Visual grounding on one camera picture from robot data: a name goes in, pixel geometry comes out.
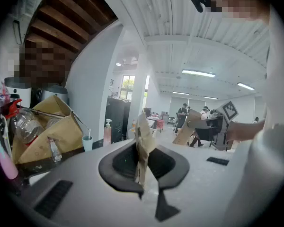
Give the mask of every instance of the floor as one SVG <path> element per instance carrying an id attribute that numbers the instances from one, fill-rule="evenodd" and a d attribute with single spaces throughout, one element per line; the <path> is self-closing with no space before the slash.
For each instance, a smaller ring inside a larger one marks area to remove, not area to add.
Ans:
<path id="1" fill-rule="evenodd" d="M 156 132 L 156 139 L 159 141 L 159 142 L 168 142 L 168 143 L 171 143 L 175 137 L 176 137 L 176 134 L 174 133 L 174 127 L 171 125 L 171 124 L 165 124 L 164 127 L 163 127 L 163 130 L 160 132 L 160 129 L 157 130 Z M 205 141 L 205 140 L 202 140 L 201 143 L 203 144 L 203 146 L 201 147 L 198 147 L 198 143 L 195 144 L 195 148 L 208 148 L 208 149 L 212 149 L 212 150 L 215 150 L 214 147 L 209 147 L 210 145 L 210 142 L 209 141 Z M 227 152 L 234 152 L 235 150 L 234 149 L 231 149 L 231 150 L 228 150 Z"/>

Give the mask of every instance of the red spray nozzle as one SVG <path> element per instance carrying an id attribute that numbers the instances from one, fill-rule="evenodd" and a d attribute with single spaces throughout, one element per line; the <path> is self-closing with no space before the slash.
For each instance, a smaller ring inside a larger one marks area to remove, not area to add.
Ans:
<path id="1" fill-rule="evenodd" d="M 19 109 L 17 108 L 17 103 L 20 103 L 22 99 L 15 100 L 11 106 L 9 106 L 9 114 L 5 116 L 6 119 L 16 116 L 19 113 Z"/>

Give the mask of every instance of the paper cup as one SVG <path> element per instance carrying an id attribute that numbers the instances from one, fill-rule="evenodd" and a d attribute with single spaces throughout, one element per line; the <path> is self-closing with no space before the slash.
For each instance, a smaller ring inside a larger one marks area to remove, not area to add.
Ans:
<path id="1" fill-rule="evenodd" d="M 88 135 L 86 136 L 83 136 L 82 137 L 82 143 L 83 143 L 83 147 L 84 147 L 84 150 L 87 152 L 87 151 L 91 151 L 93 149 L 93 138 Z"/>

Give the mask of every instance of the clear plastic bottle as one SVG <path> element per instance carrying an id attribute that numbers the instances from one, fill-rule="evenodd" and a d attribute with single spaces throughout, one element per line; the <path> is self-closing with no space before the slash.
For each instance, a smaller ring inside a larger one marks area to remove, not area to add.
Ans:
<path id="1" fill-rule="evenodd" d="M 44 131 L 34 114 L 27 109 L 19 109 L 12 122 L 15 135 L 26 145 L 30 145 Z"/>

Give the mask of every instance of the white cloth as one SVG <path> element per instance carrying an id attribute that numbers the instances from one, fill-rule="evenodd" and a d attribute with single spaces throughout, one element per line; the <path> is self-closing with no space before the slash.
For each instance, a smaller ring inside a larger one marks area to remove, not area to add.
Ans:
<path id="1" fill-rule="evenodd" d="M 261 92 L 267 105 L 264 129 L 272 128 L 276 123 L 284 124 L 284 24 L 272 6 L 269 34 L 267 79 Z"/>
<path id="2" fill-rule="evenodd" d="M 200 114 L 201 114 L 201 119 L 207 119 L 207 114 L 205 113 L 204 110 L 202 110 L 202 111 L 200 112 Z"/>

